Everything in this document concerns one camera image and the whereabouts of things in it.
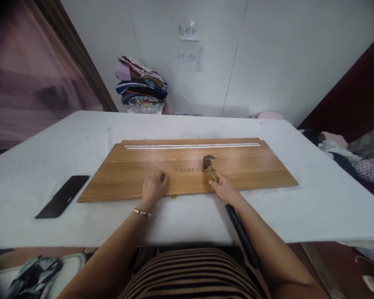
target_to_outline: black handle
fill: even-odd
[[[234,208],[229,204],[227,204],[225,207],[230,220],[234,225],[234,229],[237,232],[238,238],[241,241],[242,247],[244,248],[248,262],[252,267],[258,269],[261,266],[261,262],[259,261],[259,258],[252,247],[252,244],[248,238],[248,235],[246,234],[245,228],[242,225],[240,218],[238,218],[236,210],[234,210]]]

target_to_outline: hammer head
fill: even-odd
[[[202,168],[206,169],[208,168],[210,165],[212,165],[212,162],[211,162],[211,159],[214,159],[215,157],[212,156],[212,155],[206,155],[203,159],[202,159]]]

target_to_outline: hand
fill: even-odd
[[[169,175],[162,169],[147,176],[143,183],[142,203],[148,203],[150,206],[155,205],[165,194],[168,178]]]
[[[217,177],[219,178],[219,183],[215,181],[209,181],[212,190],[216,192],[217,197],[219,197],[224,202],[236,206],[239,202],[244,201],[244,197],[233,187],[231,181],[228,177],[222,174],[219,170],[216,171]]]

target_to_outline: woman's left hand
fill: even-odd
[[[143,200],[141,202],[154,206],[164,196],[168,178],[169,175],[162,169],[158,169],[146,177],[143,183]]]

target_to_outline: white wall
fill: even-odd
[[[116,57],[169,84],[170,113],[246,117],[278,111],[295,125],[374,41],[374,0],[62,0],[120,111]],[[177,27],[193,17],[202,72],[174,63]]]
[[[374,41],[374,0],[249,1],[223,117],[299,125]]]
[[[125,0],[61,0],[116,107],[125,112],[115,91],[119,55],[141,60]]]

